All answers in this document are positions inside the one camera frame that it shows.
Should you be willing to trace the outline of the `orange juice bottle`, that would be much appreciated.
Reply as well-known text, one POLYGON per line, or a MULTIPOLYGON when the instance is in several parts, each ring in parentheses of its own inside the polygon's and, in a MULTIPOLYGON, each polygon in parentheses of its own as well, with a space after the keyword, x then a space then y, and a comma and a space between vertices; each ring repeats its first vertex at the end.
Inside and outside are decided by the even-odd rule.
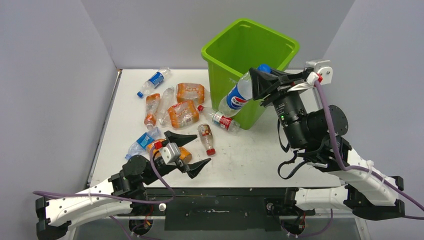
POLYGON ((163 142, 164 141, 164 139, 163 138, 158 138, 158 139, 156 139, 156 140, 153 140, 151 143, 149 143, 147 146, 146 146, 146 152, 147 152, 147 154, 150 156, 151 155, 151 149, 153 148, 153 147, 155 147, 155 149, 154 149, 154 151, 153 151, 153 155, 155 155, 156 157, 160 157, 161 156, 161 153, 159 152, 159 150, 158 150, 158 148, 156 147, 156 145, 158 145, 159 144, 159 142, 163 142))
POLYGON ((184 147, 179 147, 180 156, 178 157, 183 163, 189 164, 193 159, 193 155, 184 147))

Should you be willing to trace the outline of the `pepsi bottle blue cap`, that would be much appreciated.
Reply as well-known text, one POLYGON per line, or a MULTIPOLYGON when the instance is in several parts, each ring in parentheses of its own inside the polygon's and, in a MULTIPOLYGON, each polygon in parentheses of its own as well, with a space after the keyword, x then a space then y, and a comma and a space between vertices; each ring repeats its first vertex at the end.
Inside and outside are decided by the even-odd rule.
POLYGON ((252 78, 246 72, 237 84, 225 95, 219 103, 218 111, 225 117, 233 117, 253 98, 252 78))

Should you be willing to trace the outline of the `brown label red cap bottle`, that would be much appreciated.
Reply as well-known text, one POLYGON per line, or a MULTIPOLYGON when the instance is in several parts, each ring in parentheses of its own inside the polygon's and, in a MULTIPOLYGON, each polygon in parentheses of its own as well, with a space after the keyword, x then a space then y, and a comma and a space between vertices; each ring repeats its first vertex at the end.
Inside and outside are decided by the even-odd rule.
POLYGON ((210 126, 206 123, 200 124, 197 127, 197 130, 198 130, 198 133, 199 133, 199 136, 200 136, 201 143, 206 150, 206 154, 208 156, 215 155, 216 150, 214 148, 214 137, 213 137, 212 130, 211 130, 210 126))

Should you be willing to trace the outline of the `crushed blue label bottle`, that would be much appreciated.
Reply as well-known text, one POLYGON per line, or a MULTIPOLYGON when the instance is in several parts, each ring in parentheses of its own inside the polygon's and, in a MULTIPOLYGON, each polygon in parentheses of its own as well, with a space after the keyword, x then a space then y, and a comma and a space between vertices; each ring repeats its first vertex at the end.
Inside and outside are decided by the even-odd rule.
POLYGON ((124 158, 129 160, 132 156, 143 154, 146 151, 147 146, 159 139, 161 134, 162 133, 158 127, 154 127, 146 131, 128 148, 127 154, 124 158))

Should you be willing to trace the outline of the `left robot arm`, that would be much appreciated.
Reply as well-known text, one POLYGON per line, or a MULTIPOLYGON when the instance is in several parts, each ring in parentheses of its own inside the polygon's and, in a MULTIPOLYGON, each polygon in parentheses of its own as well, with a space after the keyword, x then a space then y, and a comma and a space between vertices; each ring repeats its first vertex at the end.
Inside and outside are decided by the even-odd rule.
POLYGON ((206 158, 187 164, 181 159, 180 148, 194 141, 196 134, 166 131, 164 136, 152 142, 148 158, 134 155, 118 173, 78 193, 34 191, 39 196, 35 201, 37 238, 58 240, 80 225, 105 217, 141 216, 155 206, 162 210, 177 196, 163 177, 178 170, 193 179, 211 161, 206 158), (146 186, 155 181, 170 191, 169 198, 149 199, 146 186))

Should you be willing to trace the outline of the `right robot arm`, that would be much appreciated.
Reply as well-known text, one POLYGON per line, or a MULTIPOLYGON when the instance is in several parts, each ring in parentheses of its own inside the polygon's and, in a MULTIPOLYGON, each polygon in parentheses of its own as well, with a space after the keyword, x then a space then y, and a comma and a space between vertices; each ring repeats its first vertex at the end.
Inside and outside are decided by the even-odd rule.
POLYGON ((251 68, 249 74, 253 99, 263 107, 272 106, 277 114, 277 130, 287 139, 284 150, 292 150, 295 159, 301 158, 304 164, 344 182, 331 188, 287 189, 282 201, 287 213, 339 209, 372 221, 406 216, 399 197, 403 179, 382 174, 372 161, 359 156, 344 138, 349 127, 344 112, 327 103, 320 110, 306 111, 300 93, 311 88, 320 90, 321 73, 307 67, 296 74, 251 68))

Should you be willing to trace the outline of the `green plastic bin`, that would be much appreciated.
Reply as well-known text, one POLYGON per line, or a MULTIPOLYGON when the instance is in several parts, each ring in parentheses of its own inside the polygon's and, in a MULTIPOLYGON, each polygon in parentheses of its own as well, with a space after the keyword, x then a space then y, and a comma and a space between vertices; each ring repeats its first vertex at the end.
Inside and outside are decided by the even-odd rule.
POLYGON ((285 70, 300 49, 292 37, 247 18, 239 18, 201 49, 207 62, 212 107, 251 67, 267 64, 285 70))

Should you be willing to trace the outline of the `red label bottle by bin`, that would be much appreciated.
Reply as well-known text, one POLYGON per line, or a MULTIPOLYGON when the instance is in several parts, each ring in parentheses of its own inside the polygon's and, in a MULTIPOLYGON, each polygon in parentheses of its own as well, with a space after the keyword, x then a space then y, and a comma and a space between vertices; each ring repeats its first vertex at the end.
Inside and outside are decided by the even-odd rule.
POLYGON ((236 120, 225 116, 218 110, 214 110, 211 107, 205 107, 203 105, 199 105, 197 110, 203 114, 208 121, 229 133, 236 134, 241 130, 240 124, 236 120))

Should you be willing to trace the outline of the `orange crushed bottle middle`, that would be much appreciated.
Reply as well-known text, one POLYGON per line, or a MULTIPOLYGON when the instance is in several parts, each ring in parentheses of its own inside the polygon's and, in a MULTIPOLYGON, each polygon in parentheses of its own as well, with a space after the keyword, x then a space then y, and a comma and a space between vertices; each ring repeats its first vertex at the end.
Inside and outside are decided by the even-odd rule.
POLYGON ((170 106, 166 113, 169 116, 170 125, 175 129, 182 129, 197 123, 200 114, 193 100, 186 100, 170 106))

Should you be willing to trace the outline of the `orange crushed bottle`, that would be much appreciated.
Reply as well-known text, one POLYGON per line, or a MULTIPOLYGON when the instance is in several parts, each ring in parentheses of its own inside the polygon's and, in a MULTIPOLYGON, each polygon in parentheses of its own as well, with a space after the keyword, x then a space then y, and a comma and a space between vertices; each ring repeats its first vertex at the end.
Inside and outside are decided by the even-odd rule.
POLYGON ((170 125, 175 129, 182 129, 197 123, 200 114, 193 100, 186 100, 170 106, 166 113, 169 116, 170 125))
POLYGON ((193 100, 196 105, 205 102, 206 90, 199 83, 182 82, 176 85, 176 101, 178 103, 193 100))

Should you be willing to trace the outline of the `clear bottle no label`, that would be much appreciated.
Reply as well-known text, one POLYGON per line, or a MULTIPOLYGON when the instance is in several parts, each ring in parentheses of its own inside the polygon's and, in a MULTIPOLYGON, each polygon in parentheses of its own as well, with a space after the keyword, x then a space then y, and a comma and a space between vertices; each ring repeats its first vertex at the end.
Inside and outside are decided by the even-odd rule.
POLYGON ((165 115, 168 108, 172 105, 175 89, 173 86, 168 87, 162 94, 157 110, 157 121, 160 125, 164 125, 165 115))

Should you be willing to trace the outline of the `orange crushed bottle top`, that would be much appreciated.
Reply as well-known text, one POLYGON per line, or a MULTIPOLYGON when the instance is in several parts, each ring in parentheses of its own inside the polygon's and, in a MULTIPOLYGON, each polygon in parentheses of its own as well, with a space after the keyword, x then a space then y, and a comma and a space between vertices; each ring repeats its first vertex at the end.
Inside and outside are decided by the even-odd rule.
POLYGON ((176 101, 178 103, 193 100, 196 105, 205 102, 206 90, 199 83, 182 82, 176 85, 176 101))

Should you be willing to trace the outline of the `small orange label bottle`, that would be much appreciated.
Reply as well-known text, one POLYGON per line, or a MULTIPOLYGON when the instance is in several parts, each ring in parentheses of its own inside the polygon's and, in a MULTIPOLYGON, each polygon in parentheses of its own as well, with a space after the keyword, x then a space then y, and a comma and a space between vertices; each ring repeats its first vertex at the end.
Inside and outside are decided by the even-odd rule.
POLYGON ((157 123, 157 111, 160 105, 161 95, 154 93, 146 97, 144 125, 148 130, 153 129, 157 123))

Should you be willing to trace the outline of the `blue label bottle far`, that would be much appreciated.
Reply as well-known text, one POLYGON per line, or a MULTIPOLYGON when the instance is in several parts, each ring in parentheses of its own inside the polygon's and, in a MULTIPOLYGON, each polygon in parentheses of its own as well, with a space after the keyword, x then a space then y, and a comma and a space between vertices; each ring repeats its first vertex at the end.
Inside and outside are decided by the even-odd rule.
POLYGON ((136 93, 139 98, 147 97, 154 93, 154 90, 164 81, 171 77, 172 71, 169 67, 161 67, 147 81, 144 82, 141 89, 136 93))

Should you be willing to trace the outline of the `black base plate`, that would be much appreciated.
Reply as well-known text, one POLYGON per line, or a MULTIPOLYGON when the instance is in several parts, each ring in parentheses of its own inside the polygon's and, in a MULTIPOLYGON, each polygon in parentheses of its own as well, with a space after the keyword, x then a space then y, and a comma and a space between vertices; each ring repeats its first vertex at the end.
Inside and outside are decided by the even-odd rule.
POLYGON ((231 187, 174 189, 176 197, 166 204, 144 206, 135 213, 118 214, 116 218, 135 226, 143 219, 164 223, 166 231, 236 231, 263 229, 277 231, 277 218, 319 216, 325 208, 303 211, 289 205, 284 187, 231 187))

